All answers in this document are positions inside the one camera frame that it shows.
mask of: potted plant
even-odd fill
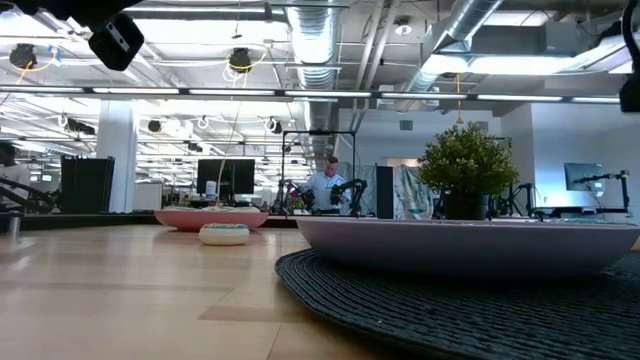
[[[289,199],[289,206],[288,209],[289,210],[289,214],[294,214],[296,210],[305,210],[307,208],[307,205],[304,203],[304,201],[302,201],[301,198],[299,197],[292,197]]]
[[[489,196],[501,193],[518,177],[509,147],[475,123],[436,135],[418,162],[420,181],[446,191],[447,219],[484,220]]]

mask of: black woven placemat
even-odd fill
[[[640,253],[553,284],[460,283],[361,271],[313,250],[276,263],[314,312],[422,354],[640,359]]]

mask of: lamp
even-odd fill
[[[548,56],[482,56],[469,64],[469,71],[491,75],[551,75],[569,65],[571,58]]]
[[[409,35],[411,33],[411,25],[409,25],[410,18],[408,16],[399,16],[394,21],[394,25],[396,25],[395,33],[400,36]]]

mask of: person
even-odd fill
[[[311,176],[302,186],[303,191],[311,190],[314,196],[312,212],[323,215],[340,215],[342,206],[349,202],[351,191],[345,190],[338,204],[331,204],[331,189],[334,185],[345,183],[342,176],[336,174],[338,159],[330,156],[326,159],[324,172]]]
[[[0,177],[6,180],[17,182],[19,184],[31,185],[31,171],[24,164],[17,164],[15,161],[16,149],[8,142],[0,143],[0,164],[4,167],[0,168]],[[5,189],[11,190],[14,194],[26,199],[29,192],[6,184],[0,184]],[[18,203],[2,197],[2,210],[19,210],[22,206]]]

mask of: white wall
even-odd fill
[[[631,171],[632,206],[640,204],[640,116],[610,105],[523,105],[502,118],[504,136],[512,137],[514,163],[521,180],[534,169],[538,206],[599,206],[588,193],[566,191],[564,163],[601,163],[605,173]],[[606,182],[600,203],[622,206],[620,183]]]
[[[386,165],[389,158],[415,159],[424,155],[427,142],[453,125],[458,119],[456,111],[445,115],[434,111],[397,113],[390,110],[369,110],[356,135],[356,150],[363,165]],[[463,111],[465,121],[487,121],[489,132],[500,135],[500,118],[490,111]],[[400,120],[413,120],[413,131],[401,131]],[[340,110],[340,126],[347,130],[351,110]],[[338,157],[351,162],[351,149],[340,144]]]

